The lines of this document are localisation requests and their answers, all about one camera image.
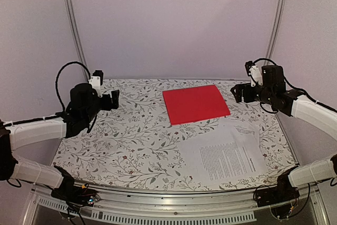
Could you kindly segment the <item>red file folder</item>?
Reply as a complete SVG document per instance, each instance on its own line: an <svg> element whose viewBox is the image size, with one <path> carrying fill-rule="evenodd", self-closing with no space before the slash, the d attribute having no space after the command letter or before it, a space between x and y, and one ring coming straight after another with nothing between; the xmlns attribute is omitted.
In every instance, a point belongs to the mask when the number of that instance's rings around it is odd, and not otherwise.
<svg viewBox="0 0 337 225"><path fill-rule="evenodd" d="M231 115L216 85L167 90L163 91L163 98L172 125Z"/></svg>

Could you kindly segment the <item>printed white paper sheets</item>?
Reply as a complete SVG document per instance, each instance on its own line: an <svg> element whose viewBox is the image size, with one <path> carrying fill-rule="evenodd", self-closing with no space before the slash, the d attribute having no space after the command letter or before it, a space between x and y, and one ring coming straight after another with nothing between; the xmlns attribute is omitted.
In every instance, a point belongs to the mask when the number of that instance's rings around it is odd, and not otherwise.
<svg viewBox="0 0 337 225"><path fill-rule="evenodd" d="M178 149L194 180L215 185L267 172L259 140L256 126L223 120L214 131L180 142Z"/></svg>

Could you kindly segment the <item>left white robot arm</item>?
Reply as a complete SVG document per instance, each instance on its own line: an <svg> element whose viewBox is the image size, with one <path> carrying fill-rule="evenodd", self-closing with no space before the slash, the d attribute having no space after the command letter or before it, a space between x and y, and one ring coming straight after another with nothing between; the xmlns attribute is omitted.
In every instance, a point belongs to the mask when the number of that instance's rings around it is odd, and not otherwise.
<svg viewBox="0 0 337 225"><path fill-rule="evenodd" d="M33 143L72 138L83 130L90 132L100 111L119 107L119 95L118 90L102 94L100 88L81 83L71 89L71 101L64 111L42 118L1 123L1 180L47 185L57 189L67 201L75 200L78 189L70 183L73 178L67 171L15 156L13 152Z"/></svg>

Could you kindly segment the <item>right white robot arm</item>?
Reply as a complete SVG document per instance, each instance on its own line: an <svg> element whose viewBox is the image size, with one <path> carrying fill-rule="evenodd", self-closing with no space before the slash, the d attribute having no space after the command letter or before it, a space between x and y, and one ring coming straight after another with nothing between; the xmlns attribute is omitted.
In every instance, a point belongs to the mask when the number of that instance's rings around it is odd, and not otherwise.
<svg viewBox="0 0 337 225"><path fill-rule="evenodd" d="M265 65L259 68L254 62L246 62L245 69L251 81L231 88L237 103L259 102L271 107L272 113L283 113L302 120L336 139L336 111L322 106L300 88L287 90L288 81L283 67ZM272 191L277 202L289 197L293 188L313 182L336 178L336 155L291 169L285 181Z"/></svg>

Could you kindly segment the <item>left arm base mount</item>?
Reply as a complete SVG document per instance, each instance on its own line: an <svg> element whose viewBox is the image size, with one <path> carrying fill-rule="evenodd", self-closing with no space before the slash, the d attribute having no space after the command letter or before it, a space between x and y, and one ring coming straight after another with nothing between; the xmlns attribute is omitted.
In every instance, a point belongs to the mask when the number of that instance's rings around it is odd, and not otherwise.
<svg viewBox="0 0 337 225"><path fill-rule="evenodd" d="M58 188L54 188L51 192L53 198L57 198L73 204L78 204L81 207L93 206L94 203L100 200L98 192L89 188L88 183L82 186L76 186L74 178L63 168L55 166L62 175L63 179Z"/></svg>

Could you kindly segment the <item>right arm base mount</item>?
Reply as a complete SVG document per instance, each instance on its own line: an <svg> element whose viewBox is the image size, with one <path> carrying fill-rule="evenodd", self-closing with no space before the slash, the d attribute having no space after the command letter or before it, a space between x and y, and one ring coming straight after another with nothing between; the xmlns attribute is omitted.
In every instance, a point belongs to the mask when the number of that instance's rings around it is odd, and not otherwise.
<svg viewBox="0 0 337 225"><path fill-rule="evenodd" d="M279 220L290 218L299 197L298 189L292 187L288 175L285 173L277 178L275 186L262 185L257 187L253 193L253 200L258 207L294 201L294 203L287 204L285 207L272 208L271 213Z"/></svg>

